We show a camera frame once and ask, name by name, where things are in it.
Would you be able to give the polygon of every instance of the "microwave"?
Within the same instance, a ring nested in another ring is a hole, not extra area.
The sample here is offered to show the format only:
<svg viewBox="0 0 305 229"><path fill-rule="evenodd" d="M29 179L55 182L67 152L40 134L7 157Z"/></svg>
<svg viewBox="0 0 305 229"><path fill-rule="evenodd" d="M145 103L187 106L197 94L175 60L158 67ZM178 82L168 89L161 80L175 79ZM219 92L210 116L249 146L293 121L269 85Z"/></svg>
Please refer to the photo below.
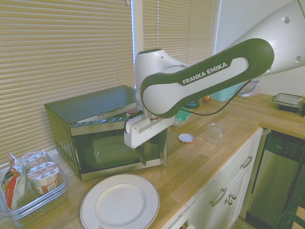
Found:
<svg viewBox="0 0 305 229"><path fill-rule="evenodd" d="M135 89L122 85L45 104L57 151L82 180L165 165L167 129L136 149L124 143Z"/></svg>

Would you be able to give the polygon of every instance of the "black cable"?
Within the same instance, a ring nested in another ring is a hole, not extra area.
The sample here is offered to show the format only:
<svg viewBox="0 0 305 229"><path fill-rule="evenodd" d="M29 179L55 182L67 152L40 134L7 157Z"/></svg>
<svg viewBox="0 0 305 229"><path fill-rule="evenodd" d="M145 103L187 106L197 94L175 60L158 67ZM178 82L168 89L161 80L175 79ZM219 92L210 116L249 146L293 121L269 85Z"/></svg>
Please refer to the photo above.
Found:
<svg viewBox="0 0 305 229"><path fill-rule="evenodd" d="M251 80L249 80L248 82L246 82L246 83L245 83L245 84L235 93L235 95L233 95L233 97L232 97L231 99L229 99L229 101L228 101L222 108L220 108L218 111L216 111L216 112L214 112L214 113L210 113L210 114L199 114L199 113L192 112L192 111L187 111L187 110L183 110L183 109L181 109L181 110L182 110L182 111L189 112L189 113L192 113L192 114L195 114L195 115L200 115L200 116L214 115L214 114L220 112L221 110L223 110L223 109L229 104L229 102L231 102L232 99L234 99L235 96L237 96L238 93L239 93L244 87L246 87L246 85L247 85L248 83L250 83L250 82L251 82Z"/></svg>

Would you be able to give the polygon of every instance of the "white plate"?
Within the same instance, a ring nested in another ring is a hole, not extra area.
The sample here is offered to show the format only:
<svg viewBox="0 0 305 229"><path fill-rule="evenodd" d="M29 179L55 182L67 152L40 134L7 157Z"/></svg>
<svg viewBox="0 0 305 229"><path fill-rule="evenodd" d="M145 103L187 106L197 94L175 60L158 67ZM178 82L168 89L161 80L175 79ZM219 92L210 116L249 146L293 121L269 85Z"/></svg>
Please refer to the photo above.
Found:
<svg viewBox="0 0 305 229"><path fill-rule="evenodd" d="M159 211L156 188L143 177L120 174L91 189L81 204L86 229L146 229Z"/></svg>

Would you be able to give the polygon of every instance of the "horizontal blinds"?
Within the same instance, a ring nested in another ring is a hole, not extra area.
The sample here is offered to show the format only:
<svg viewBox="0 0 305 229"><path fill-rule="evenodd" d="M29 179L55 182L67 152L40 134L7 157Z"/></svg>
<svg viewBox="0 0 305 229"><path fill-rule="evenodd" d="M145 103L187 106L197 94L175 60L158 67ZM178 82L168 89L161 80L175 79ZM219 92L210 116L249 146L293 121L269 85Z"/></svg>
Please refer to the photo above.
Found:
<svg viewBox="0 0 305 229"><path fill-rule="evenodd" d="M126 0L0 1L0 163L53 149L44 104L134 86Z"/></svg>
<svg viewBox="0 0 305 229"><path fill-rule="evenodd" d="M219 0L143 0L144 49L194 64L214 55Z"/></svg>

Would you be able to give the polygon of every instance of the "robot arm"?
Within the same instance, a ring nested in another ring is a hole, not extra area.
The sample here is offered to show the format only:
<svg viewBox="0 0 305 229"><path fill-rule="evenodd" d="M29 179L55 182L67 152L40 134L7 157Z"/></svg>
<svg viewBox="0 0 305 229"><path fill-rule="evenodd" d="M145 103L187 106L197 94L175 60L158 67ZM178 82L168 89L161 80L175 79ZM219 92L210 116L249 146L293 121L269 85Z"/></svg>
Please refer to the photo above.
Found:
<svg viewBox="0 0 305 229"><path fill-rule="evenodd" d="M192 66L164 50L136 56L138 107L126 124L125 143L136 148L174 122L189 101L259 76L305 65L305 0L278 9L226 50Z"/></svg>

